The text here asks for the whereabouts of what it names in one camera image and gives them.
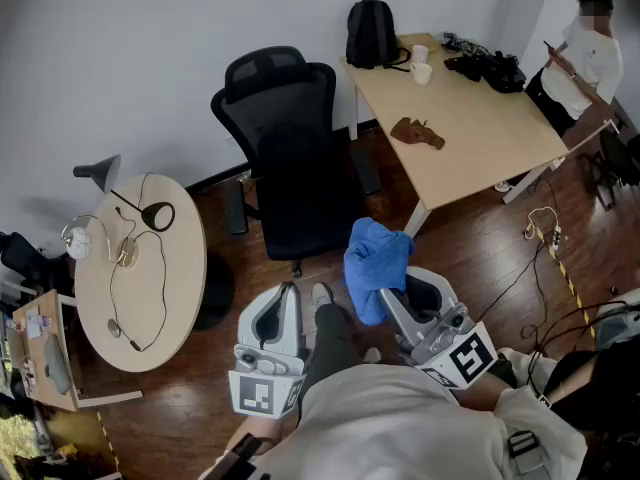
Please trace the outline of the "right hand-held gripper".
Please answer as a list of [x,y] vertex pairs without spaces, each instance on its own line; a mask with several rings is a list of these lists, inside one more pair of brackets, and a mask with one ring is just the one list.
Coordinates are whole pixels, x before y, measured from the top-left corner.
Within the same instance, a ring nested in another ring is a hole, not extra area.
[[[413,366],[443,387],[468,389],[497,361],[484,323],[474,322],[466,306],[456,304],[457,295],[443,276],[409,266],[405,280],[405,293],[387,288],[379,291],[381,303],[395,322],[400,349],[411,352]],[[444,310],[448,312],[425,334],[426,324],[420,321],[439,318]]]

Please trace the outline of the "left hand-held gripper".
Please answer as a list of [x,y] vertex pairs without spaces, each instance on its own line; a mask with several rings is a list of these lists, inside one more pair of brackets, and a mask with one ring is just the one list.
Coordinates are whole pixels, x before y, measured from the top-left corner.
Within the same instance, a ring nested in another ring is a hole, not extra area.
[[235,368],[228,372],[236,413],[281,419],[294,409],[306,378],[305,362],[296,357],[301,339],[300,296],[292,282],[261,293],[241,312],[238,342],[245,345],[235,345]]

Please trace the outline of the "blue cloth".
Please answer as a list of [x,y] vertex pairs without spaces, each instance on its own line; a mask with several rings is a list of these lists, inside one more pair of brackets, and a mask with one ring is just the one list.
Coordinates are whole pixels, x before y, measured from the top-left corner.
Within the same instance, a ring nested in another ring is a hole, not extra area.
[[344,276],[356,314],[365,326],[381,324],[387,313],[381,289],[406,289],[406,269],[414,253],[413,239],[390,231],[370,217],[354,222],[344,254]]

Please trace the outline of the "person's right forearm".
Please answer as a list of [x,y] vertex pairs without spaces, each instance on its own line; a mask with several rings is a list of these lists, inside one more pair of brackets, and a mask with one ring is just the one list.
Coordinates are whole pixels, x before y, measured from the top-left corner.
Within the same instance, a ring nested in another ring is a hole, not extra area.
[[458,403],[467,409],[493,411],[500,396],[517,387],[511,363],[500,357],[476,382],[465,390],[452,390]]

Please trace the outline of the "person's white shirt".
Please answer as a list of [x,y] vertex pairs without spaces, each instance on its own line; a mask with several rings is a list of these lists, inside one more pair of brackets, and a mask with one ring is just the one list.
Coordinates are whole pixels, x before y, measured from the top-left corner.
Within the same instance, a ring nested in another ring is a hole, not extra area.
[[314,385],[295,430],[232,480],[576,480],[583,435],[528,387],[462,407],[417,369],[361,364]]

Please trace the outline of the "round light wooden table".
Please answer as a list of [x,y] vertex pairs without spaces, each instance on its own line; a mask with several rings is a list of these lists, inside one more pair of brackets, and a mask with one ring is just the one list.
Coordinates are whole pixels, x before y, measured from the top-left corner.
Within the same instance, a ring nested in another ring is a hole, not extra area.
[[75,268],[75,298],[82,328],[110,365],[145,372],[171,359],[194,330],[218,325],[231,309],[235,283],[228,263],[208,250],[200,213],[188,192],[159,174],[141,175],[115,190],[142,206],[168,201],[176,216],[163,233],[151,231],[140,214],[107,194],[93,215],[107,226],[113,245],[131,234],[139,258],[129,269],[112,265],[102,230],[97,249]]

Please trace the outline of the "yellow black striped floor tape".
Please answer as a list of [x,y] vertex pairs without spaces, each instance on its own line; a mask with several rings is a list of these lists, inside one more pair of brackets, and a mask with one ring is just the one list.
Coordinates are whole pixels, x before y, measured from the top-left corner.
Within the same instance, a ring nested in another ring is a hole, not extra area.
[[101,431],[103,433],[103,436],[104,436],[104,438],[106,440],[107,446],[108,446],[108,448],[109,448],[109,450],[111,452],[111,455],[112,455],[112,457],[114,459],[114,464],[115,464],[116,471],[120,472],[120,461],[119,461],[119,459],[117,457],[116,451],[115,451],[115,449],[113,447],[113,444],[112,444],[111,439],[110,439],[110,437],[108,435],[106,427],[104,426],[102,415],[101,415],[100,411],[97,410],[97,409],[96,409],[95,413],[96,413],[96,417],[97,417],[97,420],[99,422]]
[[574,286],[573,281],[571,280],[568,271],[566,270],[566,267],[564,266],[564,264],[562,263],[562,261],[559,259],[558,254],[557,254],[557,248],[555,247],[555,242],[551,241],[549,242],[546,238],[544,233],[541,231],[540,228],[538,228],[535,224],[529,224],[526,228],[527,231],[534,231],[535,232],[535,236],[538,238],[538,240],[541,242],[542,245],[544,245],[547,250],[549,255],[551,256],[551,258],[553,259],[553,261],[555,262],[556,266],[558,267],[558,269],[560,270],[560,273],[562,275],[562,277],[564,278],[568,290],[571,293],[573,299],[575,300],[575,305],[576,305],[576,309],[577,311],[582,315],[583,320],[584,320],[584,325],[586,326],[586,329],[589,331],[589,334],[592,338],[592,340],[595,340],[596,338],[596,332],[595,332],[595,328],[594,326],[591,324],[591,319],[587,313],[586,307],[583,305],[582,300],[580,298],[580,295],[577,291],[577,288]]

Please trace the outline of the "brown rag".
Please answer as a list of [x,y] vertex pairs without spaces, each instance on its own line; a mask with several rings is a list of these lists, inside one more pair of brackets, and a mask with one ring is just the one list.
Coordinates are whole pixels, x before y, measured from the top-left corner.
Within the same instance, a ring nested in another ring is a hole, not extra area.
[[433,129],[427,126],[427,121],[420,122],[409,117],[401,118],[392,128],[391,136],[405,144],[427,144],[440,151],[446,141]]

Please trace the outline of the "rectangular light wooden desk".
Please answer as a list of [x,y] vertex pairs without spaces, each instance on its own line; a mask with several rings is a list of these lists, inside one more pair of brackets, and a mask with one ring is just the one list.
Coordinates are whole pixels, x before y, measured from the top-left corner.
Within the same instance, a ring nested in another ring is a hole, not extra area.
[[449,56],[442,48],[429,53],[433,73],[426,85],[409,73],[341,63],[354,84],[355,101],[367,103],[384,133],[408,117],[445,140],[442,150],[389,140],[419,197],[404,228],[410,236],[433,210],[522,175],[503,198],[511,202],[569,152],[525,94],[502,94],[484,80],[470,81],[445,67]]

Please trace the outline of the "grey equipment on stand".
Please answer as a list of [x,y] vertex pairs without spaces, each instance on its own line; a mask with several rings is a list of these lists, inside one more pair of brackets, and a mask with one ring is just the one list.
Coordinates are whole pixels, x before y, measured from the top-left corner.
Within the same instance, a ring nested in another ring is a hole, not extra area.
[[595,320],[595,350],[598,352],[640,336],[640,288],[600,306]]

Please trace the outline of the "brass lamp with white globe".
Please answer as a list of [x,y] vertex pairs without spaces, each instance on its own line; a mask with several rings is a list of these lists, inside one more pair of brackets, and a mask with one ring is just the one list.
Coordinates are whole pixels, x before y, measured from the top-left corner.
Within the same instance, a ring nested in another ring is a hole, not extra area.
[[67,254],[74,260],[85,260],[97,249],[97,234],[89,230],[90,222],[97,223],[102,230],[108,261],[122,269],[133,267],[140,251],[131,234],[127,234],[117,245],[113,245],[107,226],[100,218],[91,214],[76,216],[64,226],[60,239],[64,242]]

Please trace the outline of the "grey pouch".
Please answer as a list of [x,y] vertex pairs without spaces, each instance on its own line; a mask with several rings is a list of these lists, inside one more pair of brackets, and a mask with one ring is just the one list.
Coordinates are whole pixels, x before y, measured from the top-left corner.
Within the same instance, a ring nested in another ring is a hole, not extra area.
[[53,382],[59,394],[66,394],[71,387],[71,382],[56,335],[47,337],[43,351],[45,376]]

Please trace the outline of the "black desk lamp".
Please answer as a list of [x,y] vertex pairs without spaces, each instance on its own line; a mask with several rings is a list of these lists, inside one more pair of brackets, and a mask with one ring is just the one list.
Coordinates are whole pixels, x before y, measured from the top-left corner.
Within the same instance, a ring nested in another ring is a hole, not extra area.
[[91,179],[104,194],[112,194],[128,207],[140,214],[142,222],[156,233],[163,233],[173,225],[176,210],[172,203],[160,201],[142,206],[141,202],[133,203],[115,189],[115,181],[119,173],[121,155],[117,154],[94,164],[77,165],[73,168],[76,178]]

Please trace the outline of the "black padded chair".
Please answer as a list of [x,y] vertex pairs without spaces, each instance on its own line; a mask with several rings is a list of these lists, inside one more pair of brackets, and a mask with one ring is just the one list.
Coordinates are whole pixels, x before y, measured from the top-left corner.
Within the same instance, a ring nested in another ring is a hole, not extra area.
[[64,287],[60,264],[46,258],[19,233],[0,232],[0,263],[22,276],[29,288],[47,292]]

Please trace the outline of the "black backpack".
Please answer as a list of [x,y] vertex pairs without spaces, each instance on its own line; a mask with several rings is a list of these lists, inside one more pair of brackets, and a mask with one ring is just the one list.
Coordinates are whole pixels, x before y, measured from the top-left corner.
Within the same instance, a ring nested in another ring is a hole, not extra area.
[[399,45],[392,12],[386,2],[362,0],[347,19],[347,62],[359,69],[376,67],[408,72],[401,65],[411,60],[411,51]]

